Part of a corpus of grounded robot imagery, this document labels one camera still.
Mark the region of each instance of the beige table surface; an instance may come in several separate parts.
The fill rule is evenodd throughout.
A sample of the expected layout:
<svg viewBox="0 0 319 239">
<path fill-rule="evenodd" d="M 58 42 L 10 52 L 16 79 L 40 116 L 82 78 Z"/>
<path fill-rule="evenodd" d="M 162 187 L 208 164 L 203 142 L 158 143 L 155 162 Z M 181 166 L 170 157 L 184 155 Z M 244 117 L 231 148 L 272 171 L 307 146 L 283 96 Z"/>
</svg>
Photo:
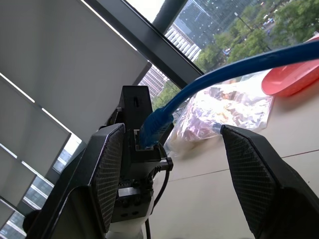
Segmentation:
<svg viewBox="0 0 319 239">
<path fill-rule="evenodd" d="M 319 82 L 275 99 L 264 135 L 319 195 Z M 174 157 L 166 191 L 150 217 L 153 239 L 253 239 L 232 186 L 221 138 Z M 155 181 L 158 191 L 164 173 Z"/>
</svg>

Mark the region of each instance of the window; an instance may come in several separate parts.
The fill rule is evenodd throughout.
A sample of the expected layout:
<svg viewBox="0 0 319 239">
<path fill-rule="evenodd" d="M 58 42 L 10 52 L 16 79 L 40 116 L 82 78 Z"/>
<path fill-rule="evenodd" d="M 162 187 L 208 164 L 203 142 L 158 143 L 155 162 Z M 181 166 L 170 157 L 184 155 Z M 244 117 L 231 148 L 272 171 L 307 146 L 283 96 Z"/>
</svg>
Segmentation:
<svg viewBox="0 0 319 239">
<path fill-rule="evenodd" d="M 23 200 L 34 209 L 41 209 L 47 199 L 47 195 L 41 192 L 38 188 L 31 185 L 26 192 Z"/>
<path fill-rule="evenodd" d="M 64 149 L 60 153 L 58 159 L 55 161 L 53 168 L 61 173 L 64 167 L 67 165 L 75 150 L 78 148 L 82 140 L 80 140 L 76 135 L 72 134 L 66 143 Z"/>
<path fill-rule="evenodd" d="M 158 6 L 153 5 L 155 1 L 127 1 L 150 20 L 169 0 L 156 1 L 161 3 Z M 203 72 L 209 72 L 307 41 L 318 34 L 318 11 L 319 2 L 314 0 L 188 0 L 166 37 Z M 192 50 L 181 49 L 185 40 Z"/>
<path fill-rule="evenodd" d="M 44 180 L 42 180 L 39 177 L 36 177 L 32 184 L 47 196 L 50 195 L 53 189 L 51 185 L 47 184 Z"/>
<path fill-rule="evenodd" d="M 21 230 L 23 230 L 22 228 L 23 220 L 24 220 L 24 216 L 17 212 L 14 212 L 11 218 L 9 219 L 10 222 L 15 224 Z"/>
<path fill-rule="evenodd" d="M 11 220 L 9 220 L 0 231 L 0 238 L 24 239 L 25 236 L 25 232 L 12 223 Z"/>
<path fill-rule="evenodd" d="M 153 111 L 165 106 L 180 91 L 180 88 L 155 66 L 149 69 L 139 85 L 149 87 Z M 174 121 L 177 121 L 180 113 L 175 112 L 173 116 Z"/>
</svg>

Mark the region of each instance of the high-rise building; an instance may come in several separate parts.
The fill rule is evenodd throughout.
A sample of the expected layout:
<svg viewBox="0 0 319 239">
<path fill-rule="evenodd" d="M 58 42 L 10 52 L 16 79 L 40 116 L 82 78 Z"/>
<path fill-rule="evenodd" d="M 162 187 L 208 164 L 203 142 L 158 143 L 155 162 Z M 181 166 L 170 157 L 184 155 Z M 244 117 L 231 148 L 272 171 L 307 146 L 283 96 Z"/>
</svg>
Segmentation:
<svg viewBox="0 0 319 239">
<path fill-rule="evenodd" d="M 200 53 L 200 48 L 180 29 L 175 23 L 165 34 L 166 38 L 176 46 L 188 59 L 195 61 Z M 168 78 L 154 65 L 143 77 L 139 85 L 148 86 L 151 99 L 159 95 Z"/>
<path fill-rule="evenodd" d="M 214 42 L 214 35 L 226 31 L 246 6 L 255 0 L 188 0 L 176 25 L 201 49 Z"/>
</svg>

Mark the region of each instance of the mesh pattern pad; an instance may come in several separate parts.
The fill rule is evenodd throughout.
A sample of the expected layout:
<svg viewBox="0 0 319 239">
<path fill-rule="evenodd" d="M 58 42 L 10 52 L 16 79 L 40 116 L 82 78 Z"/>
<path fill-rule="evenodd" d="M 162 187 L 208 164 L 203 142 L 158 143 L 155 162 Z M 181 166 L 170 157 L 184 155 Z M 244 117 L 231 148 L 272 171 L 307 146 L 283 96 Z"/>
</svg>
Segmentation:
<svg viewBox="0 0 319 239">
<path fill-rule="evenodd" d="M 257 237 L 275 196 L 275 181 L 248 139 L 227 127 L 222 135 L 238 200 Z"/>
<path fill-rule="evenodd" d="M 109 135 L 94 178 L 94 187 L 106 232 L 109 230 L 118 190 L 124 127 Z"/>
</svg>

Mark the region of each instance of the transparent plastic bag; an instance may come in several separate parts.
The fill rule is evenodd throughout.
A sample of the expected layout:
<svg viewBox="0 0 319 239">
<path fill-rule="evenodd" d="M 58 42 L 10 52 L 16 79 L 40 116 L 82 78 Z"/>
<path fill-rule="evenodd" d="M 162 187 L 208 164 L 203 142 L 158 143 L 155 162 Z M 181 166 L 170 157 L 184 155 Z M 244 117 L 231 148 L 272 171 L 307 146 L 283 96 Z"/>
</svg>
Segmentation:
<svg viewBox="0 0 319 239">
<path fill-rule="evenodd" d="M 165 147 L 176 153 L 188 151 L 201 140 L 220 135 L 223 124 L 253 131 L 265 128 L 273 101 L 261 89 L 268 72 L 246 75 L 240 82 L 198 92 L 189 100 Z"/>
</svg>

